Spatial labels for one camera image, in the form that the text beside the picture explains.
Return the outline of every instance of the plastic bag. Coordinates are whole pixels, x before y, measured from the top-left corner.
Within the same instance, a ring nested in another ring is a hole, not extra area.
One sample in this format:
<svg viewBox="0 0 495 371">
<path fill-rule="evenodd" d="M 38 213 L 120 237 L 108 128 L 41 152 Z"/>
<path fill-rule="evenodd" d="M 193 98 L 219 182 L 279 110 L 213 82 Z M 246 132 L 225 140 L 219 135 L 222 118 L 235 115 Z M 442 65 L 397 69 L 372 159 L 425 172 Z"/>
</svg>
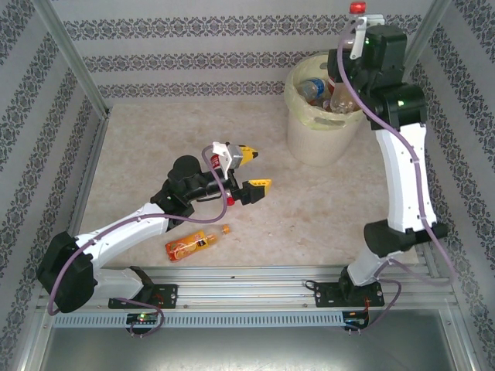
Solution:
<svg viewBox="0 0 495 371">
<path fill-rule="evenodd" d="M 335 130 L 344 128 L 349 123 L 361 122 L 364 118 L 363 111 L 355 111 L 350 114 L 334 114 L 325 112 L 312 105 L 299 95 L 296 90 L 302 81 L 314 77 L 328 80 L 328 73 L 319 66 L 326 63 L 328 56 L 326 53 L 310 56 L 299 62 L 287 76 L 285 80 L 284 100 L 291 113 L 305 126 L 313 130 Z"/>
</svg>

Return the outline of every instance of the robotic arm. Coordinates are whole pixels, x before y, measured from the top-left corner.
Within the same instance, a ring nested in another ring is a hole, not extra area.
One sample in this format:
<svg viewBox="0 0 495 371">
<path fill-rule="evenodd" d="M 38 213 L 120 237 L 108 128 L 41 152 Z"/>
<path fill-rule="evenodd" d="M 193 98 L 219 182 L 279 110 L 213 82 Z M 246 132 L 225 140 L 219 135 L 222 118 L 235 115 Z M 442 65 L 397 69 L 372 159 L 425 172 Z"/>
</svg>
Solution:
<svg viewBox="0 0 495 371">
<path fill-rule="evenodd" d="M 220 168 L 215 170 L 217 178 L 235 200 L 246 205 L 265 197 L 271 180 L 250 180 L 239 188 L 234 177 L 236 168 L 258 156 L 254 149 L 214 142 L 213 153 L 220 158 Z M 174 162 L 162 189 L 134 213 L 91 233 L 76 237 L 67 232 L 56 235 L 39 266 L 37 277 L 50 294 L 56 291 L 55 303 L 62 313 L 75 311 L 90 298 L 107 298 L 110 308 L 119 308 L 118 301 L 112 298 L 162 305 L 159 285 L 153 284 L 139 267 L 117 271 L 103 269 L 103 266 L 137 243 L 166 233 L 188 220 L 194 212 L 192 201 L 219 192 L 219 182 L 212 172 L 201 172 L 197 158 L 182 156 Z M 67 270 L 56 284 L 65 265 Z"/>
<path fill-rule="evenodd" d="M 420 87 L 402 82 L 407 36 L 396 26 L 384 25 L 380 15 L 357 15 L 354 21 L 361 22 L 356 27 L 352 50 L 343 51 L 346 75 L 371 112 L 399 131 L 418 157 L 413 161 L 405 145 L 367 115 L 384 157 L 389 209 L 386 220 L 364 227 L 366 246 L 361 255 L 344 268 L 339 280 L 345 301 L 362 302 L 387 260 L 415 244 L 431 240 L 424 222 L 438 238 L 446 236 L 447 227 L 437 222 L 426 182 L 425 95 Z M 343 82 L 336 49 L 329 51 L 327 68 L 336 83 Z M 415 165 L 419 165 L 422 177 L 422 197 L 418 197 Z M 419 215 L 421 198 L 424 216 Z"/>
</svg>

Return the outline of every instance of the patterned wallpaper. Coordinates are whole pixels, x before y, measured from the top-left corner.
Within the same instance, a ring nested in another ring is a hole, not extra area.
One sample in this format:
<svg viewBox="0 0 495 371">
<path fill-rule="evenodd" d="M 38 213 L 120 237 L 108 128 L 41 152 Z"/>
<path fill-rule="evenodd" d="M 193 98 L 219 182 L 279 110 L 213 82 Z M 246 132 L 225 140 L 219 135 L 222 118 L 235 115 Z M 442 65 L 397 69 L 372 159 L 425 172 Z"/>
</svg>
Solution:
<svg viewBox="0 0 495 371">
<path fill-rule="evenodd" d="M 298 61 L 334 47 L 348 3 L 315 0 L 54 1 L 107 104 L 281 99 Z M 413 37 L 431 0 L 370 10 Z"/>
<path fill-rule="evenodd" d="M 412 71 L 428 101 L 428 182 L 481 369 L 495 369 L 495 1 L 453 2 Z"/>
<path fill-rule="evenodd" d="M 13 366 L 36 267 L 65 230 L 100 125 L 31 2 L 0 11 L 0 370 Z"/>
</svg>

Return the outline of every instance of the decorative wallpaper border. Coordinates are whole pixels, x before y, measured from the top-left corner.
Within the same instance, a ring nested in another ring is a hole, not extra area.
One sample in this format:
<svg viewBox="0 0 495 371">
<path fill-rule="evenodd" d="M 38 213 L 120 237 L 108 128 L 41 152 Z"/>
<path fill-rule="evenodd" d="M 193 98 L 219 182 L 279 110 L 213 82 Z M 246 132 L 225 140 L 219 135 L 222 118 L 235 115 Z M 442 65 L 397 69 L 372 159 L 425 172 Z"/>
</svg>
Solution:
<svg viewBox="0 0 495 371">
<path fill-rule="evenodd" d="M 471 26 L 490 61 L 495 63 L 495 11 L 492 5 L 487 0 L 455 0 L 454 4 Z"/>
<path fill-rule="evenodd" d="M 201 36 L 336 35 L 347 15 L 247 15 L 155 19 L 88 19 L 65 21 L 74 41 Z M 386 15 L 387 23 L 418 30 L 420 15 Z"/>
<path fill-rule="evenodd" d="M 488 363 L 495 369 L 495 342 L 493 342 L 495 339 L 495 328 L 493 328 L 493 323 L 489 318 L 490 311 L 487 305 L 483 303 L 483 296 L 480 294 L 480 284 L 473 277 L 473 267 L 466 257 L 466 250 L 459 238 L 456 224 L 452 219 L 452 214 L 449 211 L 449 206 L 432 166 L 432 161 L 427 155 L 425 160 L 433 209 L 439 219 L 449 228 L 449 235 L 443 240 L 443 244 L 447 247 L 449 256 L 459 274 L 457 279 L 460 281 L 463 294 L 466 296 L 469 313 L 473 318 L 478 339 L 483 343 L 483 351 L 486 353 Z"/>
<path fill-rule="evenodd" d="M 136 83 L 98 86 L 103 98 L 209 97 L 219 95 L 279 95 L 283 81 L 216 83 Z"/>
<path fill-rule="evenodd" d="M 450 82 L 450 86 L 456 92 L 457 100 L 461 103 L 466 116 L 469 119 L 478 142 L 482 144 L 488 161 L 495 171 L 495 125 L 493 113 L 485 104 L 485 98 L 476 88 L 474 80 L 469 75 L 467 67 L 459 56 L 452 40 L 441 26 L 433 32 L 430 46 L 436 55 L 443 72 Z"/>
<path fill-rule="evenodd" d="M 43 217 L 39 222 L 36 237 L 32 242 L 28 260 L 22 271 L 19 288 L 15 292 L 15 301 L 11 304 L 12 310 L 7 315 L 7 325 L 2 329 L 2 337 L 0 338 L 0 369 L 9 369 L 9 363 L 12 361 L 14 350 L 19 340 L 21 326 L 26 319 L 26 311 L 32 297 L 32 290 L 35 287 L 36 268 L 39 266 L 42 256 L 50 242 L 53 226 L 56 222 L 56 216 L 62 206 L 63 197 L 70 180 L 70 174 L 73 170 L 92 110 L 93 108 L 89 99 L 85 97 L 74 124 L 68 145 L 63 154 L 59 171 L 56 175 L 55 182 L 53 183 L 52 192 L 48 197 L 46 209 L 43 211 Z M 99 121 L 94 133 L 91 148 L 93 147 L 100 124 L 101 121 Z M 90 154 L 87 157 L 84 172 L 86 172 L 89 158 Z"/>
<path fill-rule="evenodd" d="M 34 11 L 30 0 L 11 0 L 2 11 L 2 16 L 0 16 L 0 66 L 9 57 Z"/>
<path fill-rule="evenodd" d="M 315 53 L 317 52 L 148 54 L 146 56 L 86 56 L 83 60 L 91 73 L 226 68 L 287 68 L 295 66 L 303 58 Z"/>
<path fill-rule="evenodd" d="M 31 206 L 31 197 L 38 187 L 39 179 L 45 168 L 70 99 L 76 90 L 76 85 L 77 79 L 72 70 L 69 69 L 65 73 L 65 77 L 56 93 L 52 107 L 46 116 L 46 121 L 29 156 L 26 170 L 22 174 L 22 180 L 14 193 L 14 199 L 10 202 L 10 208 L 5 214 L 2 229 L 0 230 L 0 278 L 3 278 L 3 270 L 9 265 L 9 256 L 17 243 L 17 236 L 20 233 L 19 228 L 24 224 L 27 210 Z"/>
<path fill-rule="evenodd" d="M 7 107 L 2 116 L 2 121 L 0 121 L 0 172 L 3 171 L 3 164 L 9 159 L 9 153 L 20 134 L 19 129 L 24 126 L 58 52 L 55 40 L 47 33 L 29 64 L 18 90 L 10 100 L 11 105 Z"/>
<path fill-rule="evenodd" d="M 467 161 L 457 144 L 454 131 L 443 113 L 440 102 L 428 80 L 423 66 L 418 63 L 411 72 L 412 80 L 419 85 L 428 102 L 429 122 L 439 140 L 440 147 L 450 165 L 452 177 L 456 181 L 459 194 L 467 208 L 469 218 L 476 227 L 476 235 L 480 239 L 480 246 L 485 250 L 485 257 L 490 262 L 490 269 L 495 270 L 495 256 L 493 255 L 493 242 L 495 241 L 495 222 L 487 211 L 485 200 L 482 198 L 478 185 L 473 179 Z"/>
</svg>

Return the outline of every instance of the clear plastic bottle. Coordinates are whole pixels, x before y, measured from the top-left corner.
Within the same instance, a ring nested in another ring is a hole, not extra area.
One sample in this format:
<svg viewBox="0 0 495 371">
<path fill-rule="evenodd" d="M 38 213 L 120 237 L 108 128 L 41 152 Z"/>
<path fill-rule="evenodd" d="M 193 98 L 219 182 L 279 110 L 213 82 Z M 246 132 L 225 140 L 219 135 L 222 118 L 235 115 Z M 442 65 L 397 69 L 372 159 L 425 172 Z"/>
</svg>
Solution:
<svg viewBox="0 0 495 371">
<path fill-rule="evenodd" d="M 170 261 L 179 261 L 197 251 L 207 249 L 218 241 L 220 231 L 222 234 L 228 234 L 230 233 L 230 227 L 227 224 L 211 226 L 206 233 L 203 230 L 198 230 L 189 236 L 169 242 L 165 245 L 165 248 Z"/>
<path fill-rule="evenodd" d="M 306 102 L 320 98 L 325 93 L 326 82 L 321 79 L 309 79 L 297 86 L 297 91 Z"/>
<path fill-rule="evenodd" d="M 330 109 L 334 114 L 349 114 L 356 109 L 356 102 L 344 83 L 335 84 L 330 99 Z"/>
</svg>

